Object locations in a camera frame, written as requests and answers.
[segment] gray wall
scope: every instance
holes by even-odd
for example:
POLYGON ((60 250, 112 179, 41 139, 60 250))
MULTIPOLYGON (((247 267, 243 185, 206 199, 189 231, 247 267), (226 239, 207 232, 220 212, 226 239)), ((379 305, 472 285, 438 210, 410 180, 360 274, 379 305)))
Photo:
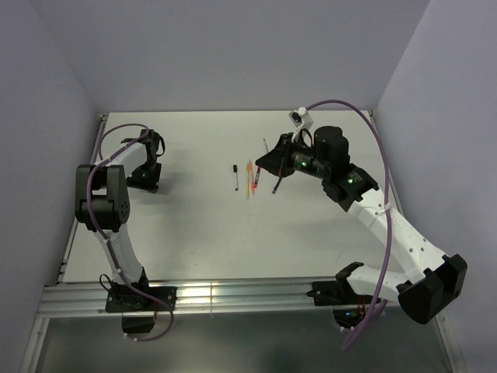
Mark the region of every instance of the gray wall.
POLYGON ((97 110, 376 107, 428 0, 32 0, 97 110))
POLYGON ((407 217, 468 262, 450 307, 471 372, 495 372, 497 3, 432 0, 377 108, 407 217))
POLYGON ((89 160, 97 120, 27 0, 0 2, 0 51, 0 370, 10 373, 61 264, 75 167, 89 160))

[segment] white tabletop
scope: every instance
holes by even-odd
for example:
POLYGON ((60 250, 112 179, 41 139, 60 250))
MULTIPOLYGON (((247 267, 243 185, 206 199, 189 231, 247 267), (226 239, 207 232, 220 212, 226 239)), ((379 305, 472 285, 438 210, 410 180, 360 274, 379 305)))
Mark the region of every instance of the white tabletop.
MULTIPOLYGON (((312 130, 341 127, 352 162, 383 187, 380 152, 363 120, 349 111, 312 116, 312 130)), ((262 171, 255 197, 246 200, 245 164, 263 154, 262 138, 271 149, 280 134, 294 130, 287 112, 111 113, 106 131, 125 123, 148 125, 167 148, 158 192, 129 189, 130 238, 150 280, 318 277, 353 261, 381 265, 383 245, 326 197, 321 180, 295 173, 273 195, 276 177, 262 171)), ((103 154, 138 133, 113 132, 103 154)), ((400 270, 394 258, 389 269, 400 270)), ((95 282, 103 273, 110 273, 103 250, 79 225, 64 281, 95 282)))

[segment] purple cable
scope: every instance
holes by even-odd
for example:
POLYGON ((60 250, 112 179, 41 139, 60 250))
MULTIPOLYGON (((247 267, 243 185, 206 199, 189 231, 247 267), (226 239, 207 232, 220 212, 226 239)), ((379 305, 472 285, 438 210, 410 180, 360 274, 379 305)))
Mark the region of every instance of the purple cable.
MULTIPOLYGON (((318 103, 313 103, 310 106, 307 106, 305 109, 307 111, 314 109, 317 106, 324 105, 326 103, 338 103, 340 105, 345 105, 349 107, 350 109, 354 110, 356 113, 360 115, 361 118, 366 122, 367 126, 370 128, 371 132, 373 132, 374 138, 376 139, 376 142, 378 143, 378 148, 380 149, 381 153, 381 158, 383 159, 383 166, 385 170, 385 191, 384 191, 384 206, 385 208, 388 205, 388 191, 390 190, 390 177, 388 173, 388 161, 387 161, 387 156, 385 154, 383 145, 381 144, 380 137, 378 136, 378 133, 373 127, 373 124, 366 118, 366 116, 359 110, 357 109, 353 104, 347 103, 346 101, 342 101, 340 99, 326 99, 324 101, 319 101, 318 103)), ((383 259, 383 265, 381 266, 381 271, 380 271, 380 276, 378 278, 378 282, 376 284, 376 287, 374 289, 373 293, 373 299, 371 299, 370 307, 368 308, 366 312, 366 316, 364 317, 363 321, 359 323, 359 325, 354 329, 351 330, 349 335, 345 338, 343 341, 342 345, 342 351, 348 351, 350 350, 353 345, 358 341, 360 335, 363 333, 364 330, 369 328, 376 320, 378 320, 378 317, 380 317, 381 313, 385 310, 385 306, 387 305, 387 301, 383 300, 381 301, 380 305, 376 307, 376 303, 378 300, 378 296, 380 295, 380 290, 381 286, 383 285, 383 280, 385 279, 385 274, 387 273, 387 268, 388 268, 388 261, 390 259, 390 252, 391 252, 391 215, 390 215, 390 210, 387 209, 385 211, 385 214, 387 216, 387 248, 385 250, 385 257, 383 259)))
POLYGON ((103 143, 103 139, 106 138, 106 136, 108 134, 110 134, 111 132, 114 132, 115 130, 119 130, 120 128, 123 128, 123 127, 142 127, 145 130, 147 130, 147 132, 145 133, 145 136, 148 134, 148 127, 145 126, 144 124, 139 124, 139 123, 121 124, 120 126, 114 127, 112 130, 108 130, 105 134, 103 134, 102 138, 99 141, 99 147, 98 147, 98 149, 99 149, 99 157, 100 157, 100 159, 103 159, 103 157, 102 157, 102 143, 103 143))
MULTIPOLYGON (((107 243, 106 243, 107 244, 107 249, 109 249, 110 257, 112 258, 113 264, 114 264, 114 266, 115 266, 115 268, 117 270, 120 269, 120 265, 119 265, 119 261, 117 260, 116 253, 114 252, 114 248, 112 247, 112 243, 109 240, 109 236, 106 235, 106 233, 102 230, 102 228, 100 228, 99 223, 97 222, 97 220, 95 218, 95 213, 93 212, 93 206, 92 206, 92 181, 93 181, 93 176, 96 174, 96 172, 97 172, 98 169, 100 169, 101 167, 103 167, 106 164, 110 163, 118 155, 120 155, 123 152, 125 152, 127 150, 127 148, 129 148, 131 145, 136 144, 142 138, 144 138, 145 136, 148 135, 148 127, 145 126, 145 125, 143 125, 143 124, 122 124, 120 126, 117 126, 117 127, 113 128, 112 130, 107 131, 102 136, 102 139, 100 140, 100 143, 99 143, 99 154, 100 154, 100 158, 102 158, 101 146, 102 146, 102 140, 104 139, 104 137, 107 136, 110 132, 115 131, 118 128, 129 127, 129 126, 143 127, 143 128, 146 129, 146 131, 139 138, 135 138, 134 140, 128 142, 127 144, 125 144, 125 146, 123 146, 122 148, 120 148, 119 150, 117 150, 117 152, 115 152, 114 154, 112 154, 108 159, 104 159, 98 165, 96 165, 95 167, 93 167, 93 169, 90 172, 89 177, 88 177, 88 183, 86 184, 86 200, 87 200, 87 203, 88 203, 88 213, 90 215, 90 219, 92 220, 93 226, 96 228, 97 232, 102 235, 103 239, 108 240, 107 243)), ((171 319, 169 320, 169 324, 165 328, 165 330, 163 330, 162 332, 160 332, 156 336, 150 336, 150 337, 147 337, 147 338, 136 338, 136 341, 148 342, 150 340, 157 340, 160 337, 164 336, 171 329, 172 323, 174 322, 174 315, 172 313, 171 306, 168 305, 166 302, 162 301, 159 298, 156 298, 156 297, 154 297, 152 295, 149 295, 149 294, 147 294, 147 293, 145 293, 145 292, 143 292, 141 290, 136 289, 128 281, 128 279, 126 278, 126 276, 124 276, 124 273, 122 271, 118 272, 118 274, 119 274, 121 280, 124 282, 124 284, 129 287, 129 289, 131 289, 132 291, 134 291, 138 295, 141 295, 142 297, 145 297, 147 299, 150 299, 150 300, 152 300, 154 302, 157 302, 157 303, 163 305, 165 307, 165 309, 167 309, 169 311, 169 314, 171 315, 171 319)))

